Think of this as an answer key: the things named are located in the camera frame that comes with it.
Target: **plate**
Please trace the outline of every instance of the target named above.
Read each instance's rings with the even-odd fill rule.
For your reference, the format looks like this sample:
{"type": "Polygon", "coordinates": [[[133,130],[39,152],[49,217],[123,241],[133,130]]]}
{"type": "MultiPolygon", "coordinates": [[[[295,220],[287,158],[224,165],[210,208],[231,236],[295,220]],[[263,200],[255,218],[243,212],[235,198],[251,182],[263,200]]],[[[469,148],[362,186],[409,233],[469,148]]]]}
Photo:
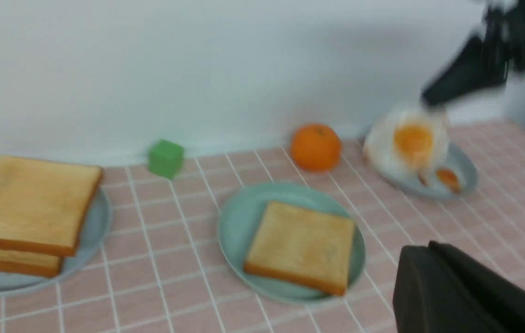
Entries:
{"type": "MultiPolygon", "coordinates": [[[[218,237],[225,259],[245,284],[264,297],[296,304],[319,303],[336,298],[297,284],[252,276],[242,269],[264,209],[271,200],[350,217],[347,210],[330,196],[299,184],[265,183],[245,187],[227,201],[220,213],[218,237]]],[[[359,280],[366,263],[366,247],[357,225],[352,251],[349,289],[359,280]]]]}
{"type": "Polygon", "coordinates": [[[454,143],[449,144],[448,156],[442,167],[451,169],[457,175],[462,185],[462,191],[459,194],[454,194],[449,191],[434,173],[427,178],[429,187],[424,186],[418,177],[396,179],[385,173],[379,174],[407,194],[435,200],[452,200],[460,198],[461,196],[467,196],[478,186],[478,172],[476,172],[474,163],[472,163],[472,160],[454,143]]]}
{"type": "Polygon", "coordinates": [[[79,235],[76,257],[66,258],[61,266],[61,274],[54,278],[27,276],[0,272],[0,297],[22,295],[39,291],[67,278],[84,267],[94,257],[110,230],[112,211],[108,196],[100,188],[85,216],[79,235]]]}

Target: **bread crust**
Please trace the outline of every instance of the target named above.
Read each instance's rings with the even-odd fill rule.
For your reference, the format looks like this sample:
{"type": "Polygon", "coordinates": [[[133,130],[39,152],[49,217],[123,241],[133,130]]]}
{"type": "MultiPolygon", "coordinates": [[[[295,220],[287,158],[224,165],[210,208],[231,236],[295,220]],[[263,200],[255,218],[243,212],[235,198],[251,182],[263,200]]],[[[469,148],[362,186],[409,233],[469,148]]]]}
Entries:
{"type": "Polygon", "coordinates": [[[60,274],[62,264],[62,258],[59,258],[58,264],[55,267],[14,263],[12,261],[0,261],[0,272],[25,274],[42,278],[54,278],[60,274]]]}
{"type": "Polygon", "coordinates": [[[260,276],[262,278],[275,278],[284,282],[300,284],[301,286],[316,289],[330,295],[344,296],[347,292],[347,286],[341,286],[328,281],[325,282],[315,278],[294,274],[292,272],[280,271],[270,267],[256,265],[248,261],[244,263],[243,270],[246,274],[260,276]]]}

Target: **green cube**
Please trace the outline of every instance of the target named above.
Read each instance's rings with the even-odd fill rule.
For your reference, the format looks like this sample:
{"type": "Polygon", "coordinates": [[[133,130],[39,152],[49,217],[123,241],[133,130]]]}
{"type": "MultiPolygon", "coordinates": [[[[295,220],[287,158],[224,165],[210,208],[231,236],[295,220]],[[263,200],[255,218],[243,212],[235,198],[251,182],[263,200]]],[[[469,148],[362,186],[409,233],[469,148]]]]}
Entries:
{"type": "Polygon", "coordinates": [[[150,149],[148,160],[151,173],[172,180],[183,167],[184,148],[174,142],[160,140],[150,149]]]}

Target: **teal plate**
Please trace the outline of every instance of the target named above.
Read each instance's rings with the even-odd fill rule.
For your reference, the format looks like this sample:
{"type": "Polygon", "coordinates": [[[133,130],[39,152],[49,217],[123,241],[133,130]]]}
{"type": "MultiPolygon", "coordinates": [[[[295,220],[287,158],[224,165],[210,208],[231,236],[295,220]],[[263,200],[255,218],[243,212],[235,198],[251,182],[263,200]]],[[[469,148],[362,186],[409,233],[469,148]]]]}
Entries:
{"type": "MultiPolygon", "coordinates": [[[[330,196],[299,184],[265,183],[245,187],[225,204],[220,214],[218,237],[225,259],[244,283],[264,297],[296,304],[319,303],[336,298],[297,284],[252,276],[242,269],[264,209],[271,200],[350,217],[347,210],[330,196]]],[[[359,280],[365,263],[366,246],[356,226],[349,263],[349,289],[359,280]]]]}

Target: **slice of bread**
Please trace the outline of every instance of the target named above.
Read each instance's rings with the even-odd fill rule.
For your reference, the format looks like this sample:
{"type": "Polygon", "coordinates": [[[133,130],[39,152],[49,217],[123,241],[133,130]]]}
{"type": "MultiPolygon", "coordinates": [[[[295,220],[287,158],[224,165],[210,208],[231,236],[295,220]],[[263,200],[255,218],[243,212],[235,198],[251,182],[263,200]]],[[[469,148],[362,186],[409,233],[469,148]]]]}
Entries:
{"type": "Polygon", "coordinates": [[[0,249],[76,255],[99,166],[0,156],[0,249]]]}
{"type": "Polygon", "coordinates": [[[54,255],[0,250],[0,272],[54,278],[61,272],[61,262],[54,255]]]}
{"type": "Polygon", "coordinates": [[[354,232],[351,219],[271,201],[244,272],[345,295],[354,232]]]}

